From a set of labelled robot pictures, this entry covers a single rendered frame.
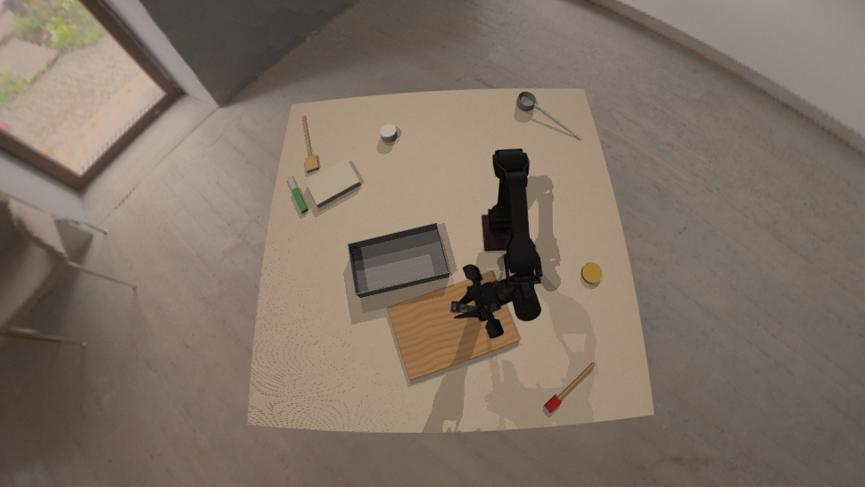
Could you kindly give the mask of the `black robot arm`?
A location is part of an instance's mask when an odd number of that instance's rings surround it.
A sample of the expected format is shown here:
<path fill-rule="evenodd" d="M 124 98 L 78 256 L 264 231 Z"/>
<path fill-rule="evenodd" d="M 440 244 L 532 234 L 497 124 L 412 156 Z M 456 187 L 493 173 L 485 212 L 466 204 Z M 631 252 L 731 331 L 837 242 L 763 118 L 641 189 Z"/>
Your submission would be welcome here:
<path fill-rule="evenodd" d="M 519 320 L 530 321 L 541 313 L 535 284 L 541 284 L 542 266 L 535 243 L 530 238 L 527 193 L 529 159 L 522 149 L 497 150 L 492 154 L 493 167 L 499 178 L 498 204 L 488 209 L 492 236 L 510 234 L 507 254 L 504 254 L 506 283 L 515 314 Z M 510 232 L 509 232 L 510 231 Z M 535 268 L 534 275 L 533 270 Z M 514 275 L 509 275 L 515 273 Z M 496 282 L 496 283 L 495 283 Z M 485 283 L 471 291 L 475 307 L 487 315 L 501 310 L 505 299 L 499 294 L 497 281 Z M 504 297 L 504 298 L 503 298 Z"/>

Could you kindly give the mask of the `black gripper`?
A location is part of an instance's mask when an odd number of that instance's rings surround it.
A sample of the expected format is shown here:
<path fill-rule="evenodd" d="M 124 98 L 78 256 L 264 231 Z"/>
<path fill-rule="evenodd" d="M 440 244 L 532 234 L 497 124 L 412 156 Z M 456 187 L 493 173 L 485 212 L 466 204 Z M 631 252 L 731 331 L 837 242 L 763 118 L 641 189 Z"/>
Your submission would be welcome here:
<path fill-rule="evenodd" d="M 483 278 L 479 268 L 477 268 L 475 265 L 467 265 L 463 267 L 463 270 L 466 279 L 469 279 L 473 282 L 473 285 L 467 287 L 467 293 L 465 297 L 460 300 L 461 303 L 467 304 L 471 301 L 474 301 L 474 297 L 471 295 L 471 291 L 482 285 L 481 281 L 483 280 Z M 499 294 L 503 293 L 505 295 L 505 299 L 499 303 L 500 306 L 503 306 L 512 301 L 505 278 L 498 281 L 498 285 L 496 286 L 496 288 Z M 472 310 L 464 314 L 457 315 L 454 318 L 478 318 L 479 321 L 488 320 L 485 327 L 487 329 L 490 339 L 501 336 L 504 333 L 504 330 L 499 320 L 495 319 L 493 313 L 487 315 L 484 309 Z"/>

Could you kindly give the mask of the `short grey cylinder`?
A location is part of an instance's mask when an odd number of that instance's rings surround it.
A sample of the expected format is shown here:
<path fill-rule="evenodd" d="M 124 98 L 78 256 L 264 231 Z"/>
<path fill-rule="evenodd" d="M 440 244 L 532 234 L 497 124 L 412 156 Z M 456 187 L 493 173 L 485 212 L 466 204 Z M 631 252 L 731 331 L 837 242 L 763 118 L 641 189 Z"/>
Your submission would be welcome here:
<path fill-rule="evenodd" d="M 380 134 L 385 143 L 393 142 L 398 136 L 396 128 L 392 124 L 382 126 Z"/>

